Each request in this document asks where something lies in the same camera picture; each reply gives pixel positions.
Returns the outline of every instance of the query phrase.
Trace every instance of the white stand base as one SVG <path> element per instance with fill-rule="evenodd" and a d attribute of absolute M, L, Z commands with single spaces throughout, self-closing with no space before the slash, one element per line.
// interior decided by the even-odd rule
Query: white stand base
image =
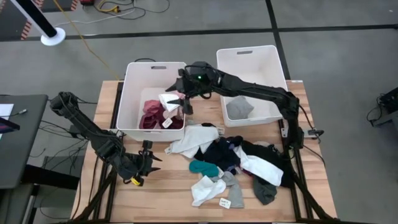
<path fill-rule="evenodd" d="M 46 46 L 55 46 L 59 43 L 61 43 L 63 40 L 65 40 L 66 33 L 63 29 L 56 27 L 55 30 L 57 31 L 57 34 L 51 38 L 48 38 L 44 35 L 40 38 L 42 43 Z"/>

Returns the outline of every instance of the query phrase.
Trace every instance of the wooden table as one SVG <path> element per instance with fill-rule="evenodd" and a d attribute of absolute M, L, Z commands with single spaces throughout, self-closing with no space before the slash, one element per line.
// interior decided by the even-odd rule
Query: wooden table
<path fill-rule="evenodd" d="M 117 85 L 117 81 L 103 82 L 94 118 L 94 122 L 103 129 L 108 129 L 111 122 Z M 300 104 L 312 121 L 304 84 L 301 81 L 287 81 L 287 86 L 295 96 L 300 98 Z M 194 98 L 192 106 L 195 113 L 187 116 L 187 119 L 193 119 L 196 123 L 210 122 L 224 127 L 219 95 L 213 94 L 212 98 L 206 101 Z M 301 127 L 309 128 L 302 113 L 298 119 Z M 277 122 L 225 129 L 225 136 L 235 135 L 241 135 L 245 140 L 251 142 L 267 141 L 282 150 Z M 141 144 L 131 138 L 125 138 L 124 141 L 127 152 L 137 153 L 141 149 Z M 154 162 L 153 166 L 160 167 L 161 170 L 146 177 L 143 187 L 123 184 L 122 179 L 118 177 L 111 215 L 112 222 L 288 222 L 295 220 L 289 189 L 278 187 L 275 200 L 268 205 L 262 205 L 253 193 L 251 177 L 246 174 L 236 176 L 243 190 L 244 209 L 225 209 L 218 205 L 221 197 L 227 197 L 228 189 L 200 207 L 191 206 L 193 201 L 191 186 L 201 179 L 201 174 L 192 174 L 189 171 L 190 159 L 180 154 L 167 156 L 164 149 L 169 144 L 169 142 L 154 143 L 152 150 L 163 162 Z M 306 139 L 305 145 L 320 153 L 316 140 Z M 336 217 L 322 161 L 307 149 L 301 149 L 301 155 L 309 191 L 329 215 Z M 98 187 L 102 162 L 99 161 L 96 175 L 93 177 L 95 160 L 94 150 L 88 146 L 81 173 L 81 201 L 77 215 L 88 204 L 93 178 L 93 195 Z M 76 193 L 72 213 L 76 209 L 78 197 L 79 191 Z M 100 218 L 104 218 L 107 192 L 103 198 Z M 306 217 L 302 194 L 299 190 L 298 200 L 302 217 Z"/>

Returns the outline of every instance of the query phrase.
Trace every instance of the concrete floor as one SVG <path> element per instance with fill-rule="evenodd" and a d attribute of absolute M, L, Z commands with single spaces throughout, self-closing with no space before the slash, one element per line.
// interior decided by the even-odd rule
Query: concrete floor
<path fill-rule="evenodd" d="M 163 6 L 160 1 L 137 1 L 140 7 L 155 7 L 154 10 Z M 170 11 L 164 14 L 147 14 L 136 21 L 111 19 L 78 27 L 84 34 L 113 34 L 271 26 L 265 1 L 170 2 Z M 272 4 L 279 27 L 398 23 L 397 1 L 278 0 Z M 90 9 L 69 14 L 73 20 L 84 21 L 105 16 Z M 60 12 L 45 15 L 53 24 L 65 21 Z M 68 35 L 75 34 L 69 26 L 64 28 Z M 35 35 L 38 33 L 32 29 L 30 36 Z M 398 31 L 294 32 L 280 36 L 291 79 L 304 80 L 315 124 L 325 130 L 321 149 L 339 218 L 395 223 L 398 132 L 389 125 L 372 128 L 366 114 L 375 107 L 380 93 L 397 87 Z M 92 39 L 88 43 L 120 76 L 127 64 L 137 58 L 187 64 L 206 60 L 216 65 L 218 49 L 275 44 L 271 33 Z M 46 93 L 52 97 L 59 91 L 72 91 L 86 101 L 96 101 L 102 81 L 114 79 L 80 40 L 66 40 L 56 47 L 44 47 L 36 41 L 0 42 L 0 49 L 1 94 Z M 81 109 L 93 117 L 95 106 L 82 105 Z M 67 120 L 49 110 L 44 119 L 69 126 Z M 73 142 L 39 131 L 32 155 L 46 147 L 44 155 L 52 156 Z M 31 158 L 29 163 L 39 166 L 43 159 Z M 62 194 L 71 197 L 74 192 Z M 60 199 L 50 196 L 46 200 Z M 67 217 L 71 209 L 69 204 L 43 211 L 53 217 Z M 35 223 L 50 222 L 57 220 L 37 212 Z"/>

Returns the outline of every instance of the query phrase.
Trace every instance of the black desk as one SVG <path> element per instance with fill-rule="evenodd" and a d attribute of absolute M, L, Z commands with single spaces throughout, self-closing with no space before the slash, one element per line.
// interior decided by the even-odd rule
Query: black desk
<path fill-rule="evenodd" d="M 14 104 L 12 114 L 27 109 L 26 113 L 9 118 L 21 129 L 3 134 L 0 139 L 0 189 L 14 189 L 20 183 L 77 189 L 78 177 L 26 164 L 47 99 L 47 95 L 0 96 L 0 104 Z"/>

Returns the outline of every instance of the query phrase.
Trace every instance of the dark gray sock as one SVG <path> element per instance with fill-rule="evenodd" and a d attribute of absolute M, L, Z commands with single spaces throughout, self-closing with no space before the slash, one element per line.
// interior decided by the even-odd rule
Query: dark gray sock
<path fill-rule="evenodd" d="M 247 119 L 253 109 L 244 96 L 237 96 L 226 105 L 226 112 L 231 120 Z"/>
<path fill-rule="evenodd" d="M 219 180 L 219 177 L 210 178 L 213 182 Z M 228 200 L 231 201 L 231 208 L 243 208 L 243 194 L 242 189 L 239 186 L 238 180 L 235 179 L 231 172 L 225 171 L 221 179 L 227 186 L 231 186 L 228 192 Z"/>
<path fill-rule="evenodd" d="M 254 195 L 260 200 L 263 205 L 268 205 L 275 200 L 277 193 L 276 187 L 272 184 L 261 183 L 261 178 L 253 176 L 253 191 Z"/>

